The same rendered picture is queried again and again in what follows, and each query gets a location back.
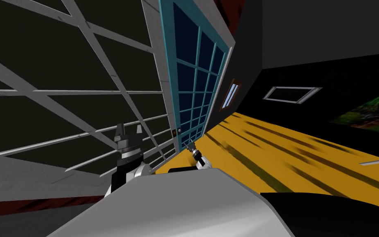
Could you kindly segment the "large grey lattice window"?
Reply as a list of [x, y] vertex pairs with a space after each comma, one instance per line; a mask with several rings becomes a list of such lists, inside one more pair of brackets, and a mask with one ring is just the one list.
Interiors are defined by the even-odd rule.
[[108, 176], [116, 126], [176, 154], [157, 0], [0, 0], [0, 163]]

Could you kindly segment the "small brown framed window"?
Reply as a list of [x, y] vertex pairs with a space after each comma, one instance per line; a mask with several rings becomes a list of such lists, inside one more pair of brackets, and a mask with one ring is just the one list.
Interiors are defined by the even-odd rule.
[[240, 86], [241, 86], [241, 82], [239, 80], [232, 79], [231, 85], [227, 91], [226, 97], [220, 107], [220, 110], [219, 110], [220, 112], [224, 111], [226, 108], [228, 108], [232, 104], [233, 100], [235, 99], [238, 93], [238, 90], [240, 89]]

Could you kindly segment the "teal glass-paned door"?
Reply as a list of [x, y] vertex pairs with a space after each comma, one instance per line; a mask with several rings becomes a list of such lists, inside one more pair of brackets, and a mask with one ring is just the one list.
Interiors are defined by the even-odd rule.
[[214, 0], [159, 0], [159, 8], [181, 152], [206, 131], [235, 41]]

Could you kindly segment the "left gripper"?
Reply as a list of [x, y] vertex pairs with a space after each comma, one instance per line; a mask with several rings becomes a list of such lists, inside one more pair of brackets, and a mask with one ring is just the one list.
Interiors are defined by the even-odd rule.
[[124, 135], [124, 124], [119, 123], [116, 126], [114, 141], [117, 143], [117, 150], [129, 149], [135, 146], [140, 146], [143, 139], [142, 125], [137, 125], [136, 133]]

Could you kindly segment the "green painting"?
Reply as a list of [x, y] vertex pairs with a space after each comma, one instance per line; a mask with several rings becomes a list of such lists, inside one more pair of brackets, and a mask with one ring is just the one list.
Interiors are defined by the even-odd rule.
[[379, 97], [352, 109], [330, 122], [379, 132]]

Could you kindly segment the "grey framed picture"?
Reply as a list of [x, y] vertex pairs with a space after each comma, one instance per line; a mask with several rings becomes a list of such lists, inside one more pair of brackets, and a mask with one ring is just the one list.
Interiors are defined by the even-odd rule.
[[322, 87], [285, 87], [274, 86], [264, 96], [264, 100], [302, 104]]

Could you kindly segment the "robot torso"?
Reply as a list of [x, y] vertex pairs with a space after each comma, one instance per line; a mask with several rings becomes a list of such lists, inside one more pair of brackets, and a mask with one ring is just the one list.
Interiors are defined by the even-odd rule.
[[132, 179], [47, 237], [294, 237], [254, 190], [213, 168]]

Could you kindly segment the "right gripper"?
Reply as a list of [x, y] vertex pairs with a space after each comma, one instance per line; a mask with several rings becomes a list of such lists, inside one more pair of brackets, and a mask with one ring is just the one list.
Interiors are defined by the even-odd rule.
[[199, 152], [197, 149], [196, 149], [196, 146], [195, 146], [195, 143], [192, 139], [189, 140], [188, 143], [184, 143], [186, 149], [191, 152], [192, 156], [196, 156], [196, 154]]

